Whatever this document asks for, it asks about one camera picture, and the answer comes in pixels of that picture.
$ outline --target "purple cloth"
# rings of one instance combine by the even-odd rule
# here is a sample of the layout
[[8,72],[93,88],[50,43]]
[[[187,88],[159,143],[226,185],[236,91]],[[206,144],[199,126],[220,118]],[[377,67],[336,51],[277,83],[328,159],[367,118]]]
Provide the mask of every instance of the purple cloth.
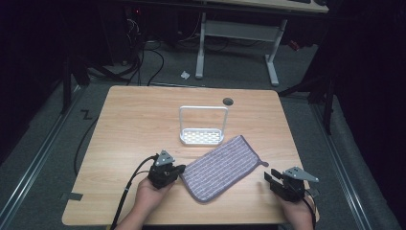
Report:
[[239,135],[191,162],[180,177],[193,198],[205,203],[225,192],[258,165],[269,166]]

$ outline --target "dark background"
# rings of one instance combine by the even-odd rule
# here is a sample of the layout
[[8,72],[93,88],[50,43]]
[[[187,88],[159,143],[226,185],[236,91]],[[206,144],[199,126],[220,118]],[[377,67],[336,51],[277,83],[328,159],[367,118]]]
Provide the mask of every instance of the dark background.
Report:
[[[128,60],[130,49],[126,15],[120,7],[83,3],[60,8],[40,1],[0,4],[0,162],[4,162],[63,76],[68,49],[60,35],[61,23],[66,23],[75,40],[73,51],[100,65]],[[402,212],[406,183],[401,170],[406,164],[405,1],[347,0],[330,1],[329,5],[331,13],[360,18],[348,29],[329,31],[326,37],[335,49],[318,52],[314,58],[318,62],[312,65],[316,71],[323,69],[342,51],[334,71],[335,94],[382,194],[406,228]],[[195,13],[190,12],[149,10],[142,16],[149,19],[148,35],[167,43],[183,38],[178,31],[188,35],[196,23]],[[319,44],[325,29],[319,23],[293,21],[283,41]]]

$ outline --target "human arm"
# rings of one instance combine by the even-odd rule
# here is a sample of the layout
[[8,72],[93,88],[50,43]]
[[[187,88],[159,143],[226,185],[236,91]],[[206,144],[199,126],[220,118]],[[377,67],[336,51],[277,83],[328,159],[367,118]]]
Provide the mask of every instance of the human arm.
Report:
[[[275,196],[282,205],[285,217],[295,230],[313,230],[312,216],[304,201],[293,203],[283,200],[278,195]],[[314,204],[310,198],[306,196],[304,199],[314,210]]]
[[134,206],[115,229],[141,230],[147,217],[161,204],[174,183],[156,189],[148,178],[138,184]]

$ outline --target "gray carpet floor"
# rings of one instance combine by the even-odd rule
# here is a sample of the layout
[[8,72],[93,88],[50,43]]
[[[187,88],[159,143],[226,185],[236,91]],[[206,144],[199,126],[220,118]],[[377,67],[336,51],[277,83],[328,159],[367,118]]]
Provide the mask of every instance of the gray carpet floor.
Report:
[[[227,47],[218,43],[209,44],[203,80],[196,80],[193,77],[197,54],[197,47],[194,44],[194,42],[182,43],[174,48],[165,44],[149,43],[147,47],[159,52],[164,60],[162,70],[152,80],[151,85],[282,91],[302,80],[309,62],[317,51],[316,46],[303,48],[297,52],[287,46],[281,46],[275,59],[280,86],[273,87],[270,84],[263,57],[269,44],[256,43],[246,46],[250,44],[247,41],[235,41],[234,44],[229,44]],[[154,52],[145,51],[144,63],[140,72],[142,85],[145,85],[149,78],[158,71],[161,64],[160,56]],[[127,67],[117,65],[107,68],[120,72]],[[191,74],[189,79],[180,78],[183,71]],[[137,85],[137,77],[134,78],[131,85]],[[82,136],[100,114],[108,89],[117,84],[123,83],[92,77],[90,85],[81,88],[76,93],[79,95],[78,100],[50,147],[45,164],[34,179],[31,189],[8,224],[8,229],[105,229],[105,226],[63,225],[61,217],[66,200],[62,200],[60,197],[63,193],[71,192],[75,183],[75,154]],[[342,182],[337,171],[334,170],[335,166],[329,153],[330,147],[327,144],[326,135],[320,128],[320,121],[314,112],[315,108],[322,105],[308,104],[305,96],[306,93],[295,93],[281,98],[281,101],[304,167],[320,178],[320,183],[311,184],[320,191],[316,201],[321,218],[316,229],[359,229],[357,218],[351,210]],[[56,123],[62,108],[61,102],[62,88],[60,86],[33,118],[29,130],[9,159],[1,166],[0,207],[7,206],[14,189]],[[85,110],[88,111],[87,117],[92,119],[84,119]],[[376,186],[368,166],[365,165],[353,142],[340,104],[336,99],[331,118],[331,132],[332,135],[328,138],[339,152],[342,163],[350,175],[371,229],[400,229],[394,215],[386,205],[385,198]],[[91,134],[92,131],[86,135],[83,145],[79,149],[78,167]],[[282,225],[280,229],[290,229],[290,226]]]

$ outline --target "white basket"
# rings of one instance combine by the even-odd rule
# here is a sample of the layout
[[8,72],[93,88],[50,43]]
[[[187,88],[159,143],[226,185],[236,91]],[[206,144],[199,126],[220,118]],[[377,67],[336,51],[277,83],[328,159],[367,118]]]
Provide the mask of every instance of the white basket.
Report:
[[[217,109],[224,111],[222,128],[215,127],[188,127],[184,128],[182,112],[185,109]],[[228,108],[224,106],[181,106],[179,108],[180,140],[185,145],[216,146],[224,139]]]

